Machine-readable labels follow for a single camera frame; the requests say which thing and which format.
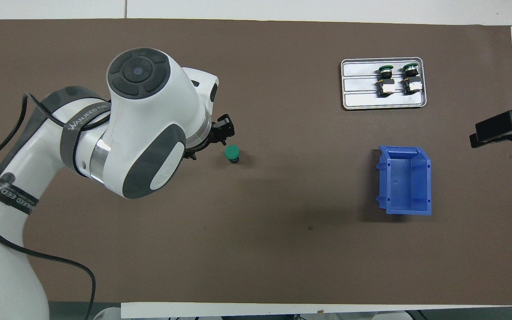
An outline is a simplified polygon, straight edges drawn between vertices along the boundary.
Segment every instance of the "metal tray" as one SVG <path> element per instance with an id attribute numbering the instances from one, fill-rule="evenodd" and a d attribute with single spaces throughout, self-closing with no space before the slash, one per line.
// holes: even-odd
<path id="1" fill-rule="evenodd" d="M 418 63 L 422 90 L 412 95 L 405 95 L 402 79 L 408 63 Z M 376 93 L 378 68 L 394 65 L 392 79 L 395 90 L 388 97 L 379 97 Z M 426 83 L 424 63 L 419 57 L 391 57 L 378 59 L 345 59 L 341 62 L 341 88 L 343 89 L 343 107 L 347 110 L 420 108 L 426 104 Z"/>

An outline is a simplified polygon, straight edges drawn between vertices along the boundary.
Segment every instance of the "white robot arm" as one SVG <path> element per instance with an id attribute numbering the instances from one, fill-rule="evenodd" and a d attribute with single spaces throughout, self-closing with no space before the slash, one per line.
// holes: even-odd
<path id="1" fill-rule="evenodd" d="M 0 319 L 48 320 L 26 255 L 10 247 L 22 247 L 25 220 L 63 166 L 140 198 L 163 187 L 183 158 L 234 135 L 228 115 L 212 121 L 214 75 L 137 48 L 116 57 L 106 77 L 111 103 L 82 87 L 35 100 L 39 109 L 0 164 L 0 236 L 9 242 L 0 239 Z"/>

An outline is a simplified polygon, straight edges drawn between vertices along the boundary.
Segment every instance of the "brown surface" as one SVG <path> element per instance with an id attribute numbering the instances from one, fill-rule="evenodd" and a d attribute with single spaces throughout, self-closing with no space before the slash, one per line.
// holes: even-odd
<path id="1" fill-rule="evenodd" d="M 93 269 L 97 300 L 512 304 L 512 144 L 468 139 L 512 108 L 509 27 L 0 21 L 0 140 L 22 92 L 107 97 L 108 63 L 139 46 L 219 76 L 242 161 L 213 145 L 139 200 L 62 170 L 26 245 Z M 424 60 L 428 104 L 344 111 L 341 60 L 396 56 Z M 380 144 L 431 157 L 432 216 L 378 208 Z M 82 272 L 31 261 L 50 300 L 87 299 Z"/>

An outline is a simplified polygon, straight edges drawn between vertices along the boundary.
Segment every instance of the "blue plastic bin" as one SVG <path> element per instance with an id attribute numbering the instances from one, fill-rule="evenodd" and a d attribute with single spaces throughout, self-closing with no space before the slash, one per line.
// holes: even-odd
<path id="1" fill-rule="evenodd" d="M 432 214 L 432 167 L 418 147 L 380 146 L 380 208 L 392 215 Z"/>

